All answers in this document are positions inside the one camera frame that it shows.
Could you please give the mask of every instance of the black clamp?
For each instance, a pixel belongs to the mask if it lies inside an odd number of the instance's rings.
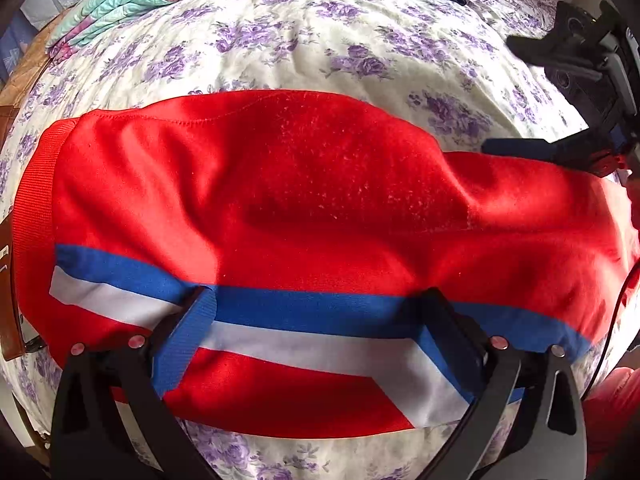
[[[170,360],[168,354],[184,348],[175,341],[182,336],[180,327],[189,326],[185,320],[199,319],[193,312],[203,292],[204,287],[196,290],[187,307],[165,318],[149,338],[135,335],[126,346],[110,351],[90,351],[82,343],[72,347],[53,416],[54,480],[220,478],[159,397],[167,381],[154,379],[154,359]],[[564,350],[552,345],[545,353],[519,351],[500,335],[489,338],[472,318],[457,314],[436,288],[416,300],[456,381],[475,397],[418,480],[583,480],[584,421]],[[197,340],[197,346],[201,338],[187,339],[191,346]],[[189,359],[181,357],[181,362]],[[111,395],[113,387],[123,389],[162,471],[137,458]],[[502,454],[491,466],[476,470],[515,388],[525,392]]]
[[[640,171],[640,54],[638,42],[607,2],[602,15],[559,2],[554,28],[541,40],[510,36],[507,47],[521,60],[543,66],[547,78],[578,110],[586,130],[556,140],[487,139],[482,152],[544,160],[606,176]]]

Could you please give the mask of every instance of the bed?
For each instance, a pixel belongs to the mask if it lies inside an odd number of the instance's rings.
[[[555,6],[556,0],[469,0],[465,7],[447,0],[182,0],[156,9],[40,77],[0,156],[0,214],[10,211],[39,135],[55,120],[187,94],[267,88],[346,94],[431,132],[443,150],[479,151],[489,136],[559,139],[584,121],[542,69],[527,67],[504,46],[510,34],[544,34]],[[633,300],[614,329],[603,374],[639,328]],[[578,387],[584,389],[602,345],[574,364]],[[47,350],[0,362],[0,371],[34,427],[49,431],[61,371]],[[505,412],[485,460],[497,456],[516,408]],[[120,409],[140,456],[153,463],[128,407]],[[259,480],[412,479],[456,424],[287,440],[180,423],[222,478]]]

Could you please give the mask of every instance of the red cloth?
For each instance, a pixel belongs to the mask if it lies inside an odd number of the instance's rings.
[[[368,306],[438,286],[488,332],[498,326],[523,349],[561,342],[572,358],[606,334],[640,253],[620,186],[532,160],[442,153],[429,134],[382,110],[302,91],[190,96],[59,121],[24,173],[14,229],[18,303],[61,365],[78,341],[121,344],[141,331],[50,295],[61,247],[227,292],[308,292],[329,302],[350,295],[337,329],[373,327],[355,333],[370,340],[394,318],[374,326],[379,311]],[[337,312],[315,305],[296,308],[318,324]],[[218,314],[244,307],[219,300]],[[426,337],[415,337],[421,349]],[[271,436],[428,423],[390,402],[370,376],[283,366],[266,358],[270,350],[200,349],[164,400],[183,418]],[[447,382],[439,381],[418,384],[411,402],[445,412],[454,403],[433,393]]]
[[[588,472],[616,443],[640,407],[640,368],[616,368],[582,403],[587,429]]]

